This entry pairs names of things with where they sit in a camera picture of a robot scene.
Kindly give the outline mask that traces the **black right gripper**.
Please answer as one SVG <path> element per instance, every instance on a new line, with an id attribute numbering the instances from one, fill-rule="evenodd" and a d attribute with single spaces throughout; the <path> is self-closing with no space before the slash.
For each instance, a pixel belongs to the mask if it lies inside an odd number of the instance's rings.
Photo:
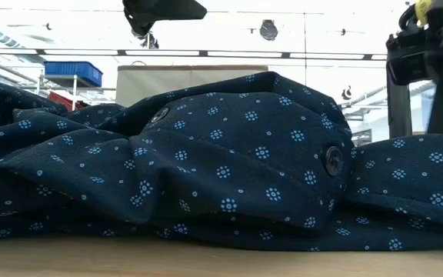
<path id="1" fill-rule="evenodd" d="M 428 133 L 443 134 L 443 0 L 433 0 L 427 17 L 428 24 L 420 26 L 415 4 L 400 16 L 400 31 L 386 42 L 386 69 L 397 85 L 429 79 L 436 84 Z"/>

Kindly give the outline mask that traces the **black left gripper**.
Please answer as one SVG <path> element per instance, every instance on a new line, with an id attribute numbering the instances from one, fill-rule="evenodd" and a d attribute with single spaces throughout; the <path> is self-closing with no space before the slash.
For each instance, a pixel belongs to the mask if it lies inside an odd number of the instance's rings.
<path id="1" fill-rule="evenodd" d="M 207 9 L 196 0 L 122 0 L 135 35 L 146 36 L 158 21 L 199 20 Z"/>

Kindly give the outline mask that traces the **navy dotted button shirt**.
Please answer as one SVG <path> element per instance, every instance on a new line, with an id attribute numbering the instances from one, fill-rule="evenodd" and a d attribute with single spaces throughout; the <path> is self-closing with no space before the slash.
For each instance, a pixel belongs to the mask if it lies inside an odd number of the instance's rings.
<path id="1" fill-rule="evenodd" d="M 0 83 L 0 239 L 58 232 L 443 248 L 443 135 L 355 146 L 332 98 L 274 72 L 75 112 Z"/>

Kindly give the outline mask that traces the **beige fabric storage box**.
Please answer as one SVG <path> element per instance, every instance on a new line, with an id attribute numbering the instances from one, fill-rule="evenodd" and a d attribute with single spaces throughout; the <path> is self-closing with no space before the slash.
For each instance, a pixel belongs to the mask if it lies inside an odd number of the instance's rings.
<path id="1" fill-rule="evenodd" d="M 161 93 L 266 71 L 266 65 L 121 65 L 115 103 L 129 107 Z"/>

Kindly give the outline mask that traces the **long ceiling light bar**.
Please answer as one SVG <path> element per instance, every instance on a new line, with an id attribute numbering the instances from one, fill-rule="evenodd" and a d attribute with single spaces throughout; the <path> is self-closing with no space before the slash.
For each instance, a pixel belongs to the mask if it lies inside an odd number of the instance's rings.
<path id="1" fill-rule="evenodd" d="M 139 50 L 139 49 L 58 49 L 0 48 L 0 55 L 144 56 L 200 58 L 269 58 L 339 61 L 385 61 L 386 54 L 330 52 L 256 52 L 222 50 Z"/>

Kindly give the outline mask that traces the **yellow tape tag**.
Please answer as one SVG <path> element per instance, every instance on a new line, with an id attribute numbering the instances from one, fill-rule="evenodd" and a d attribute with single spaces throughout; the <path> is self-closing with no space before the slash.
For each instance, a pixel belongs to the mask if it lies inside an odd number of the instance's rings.
<path id="1" fill-rule="evenodd" d="M 429 11 L 433 0 L 416 0 L 415 15 L 420 26 L 428 24 L 427 12 Z"/>

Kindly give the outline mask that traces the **blue plastic bin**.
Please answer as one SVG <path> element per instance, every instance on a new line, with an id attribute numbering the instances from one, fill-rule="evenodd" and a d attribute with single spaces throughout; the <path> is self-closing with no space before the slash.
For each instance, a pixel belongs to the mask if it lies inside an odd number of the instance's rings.
<path id="1" fill-rule="evenodd" d="M 44 62 L 46 75 L 77 75 L 92 86 L 102 86 L 103 73 L 91 62 Z"/>

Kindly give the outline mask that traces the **metal shelf rack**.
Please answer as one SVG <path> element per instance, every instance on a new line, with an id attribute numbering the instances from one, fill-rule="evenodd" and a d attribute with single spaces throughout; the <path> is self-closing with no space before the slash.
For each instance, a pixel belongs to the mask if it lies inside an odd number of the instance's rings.
<path id="1" fill-rule="evenodd" d="M 71 104 L 70 110 L 77 109 L 77 104 L 101 105 L 115 103 L 116 88 L 93 86 L 77 75 L 45 75 L 40 74 L 35 85 L 29 86 L 28 91 L 54 101 L 63 100 L 63 105 Z"/>

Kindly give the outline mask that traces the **red plastic bin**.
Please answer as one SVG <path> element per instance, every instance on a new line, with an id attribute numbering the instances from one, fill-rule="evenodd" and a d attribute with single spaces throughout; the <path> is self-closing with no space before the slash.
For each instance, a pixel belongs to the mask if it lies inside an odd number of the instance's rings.
<path id="1" fill-rule="evenodd" d="M 73 102 L 71 99 L 61 96 L 55 92 L 49 92 L 48 99 L 64 105 L 68 111 L 74 111 L 77 109 L 88 107 L 88 104 L 83 101 Z"/>

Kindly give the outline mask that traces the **black upright post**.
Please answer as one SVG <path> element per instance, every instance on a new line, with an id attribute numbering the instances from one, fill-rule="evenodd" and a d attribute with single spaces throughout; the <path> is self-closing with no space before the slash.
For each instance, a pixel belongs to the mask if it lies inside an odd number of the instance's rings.
<path id="1" fill-rule="evenodd" d="M 411 96 L 408 86 L 388 81 L 388 130 L 391 139 L 412 135 Z"/>

